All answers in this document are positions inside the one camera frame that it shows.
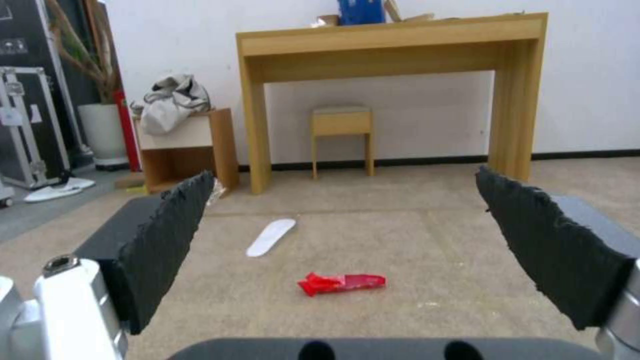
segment wooden nightstand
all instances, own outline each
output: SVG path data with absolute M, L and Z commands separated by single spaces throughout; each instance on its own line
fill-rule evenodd
M 238 184 L 236 141 L 229 109 L 192 114 L 163 136 L 145 134 L 134 118 L 145 184 L 150 193 L 211 170 L 230 191 Z

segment white wall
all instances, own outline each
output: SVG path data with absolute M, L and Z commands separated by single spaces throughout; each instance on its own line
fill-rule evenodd
M 640 148 L 640 1 L 397 0 L 405 17 L 549 12 L 534 152 Z M 158 77 L 190 72 L 233 111 L 248 162 L 235 33 L 307 27 L 336 0 L 108 0 L 128 100 Z M 373 107 L 379 158 L 486 154 L 491 72 L 341 79 L 267 86 L 271 159 L 310 161 L 308 113 L 320 104 Z M 326 139 L 320 160 L 362 158 L 361 139 Z

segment white flower pot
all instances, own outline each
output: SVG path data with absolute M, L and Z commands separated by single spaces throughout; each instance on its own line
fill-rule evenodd
M 80 105 L 78 113 L 96 165 L 113 166 L 129 162 L 117 105 Z

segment potted plant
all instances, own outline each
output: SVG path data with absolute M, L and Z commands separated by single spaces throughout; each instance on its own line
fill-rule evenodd
M 113 94 L 120 88 L 115 67 L 113 38 L 106 14 L 101 6 L 92 7 L 91 17 L 95 34 L 96 53 L 84 46 L 57 0 L 45 0 L 52 15 L 50 30 L 60 56 L 95 83 L 100 95 L 99 104 L 78 106 L 87 143 L 93 151 L 97 167 L 113 167 L 127 163 L 127 150 Z

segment white slipper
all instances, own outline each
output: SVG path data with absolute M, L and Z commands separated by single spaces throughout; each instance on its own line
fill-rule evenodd
M 59 199 L 81 193 L 84 189 L 95 185 L 95 181 L 70 177 L 65 186 L 53 188 L 47 186 L 40 190 L 30 193 L 24 198 L 25 202 L 42 202 L 47 200 Z
M 250 258 L 256 258 L 266 254 L 294 225 L 296 225 L 296 221 L 291 218 L 275 220 L 270 223 L 262 230 L 249 249 L 246 250 L 246 255 Z

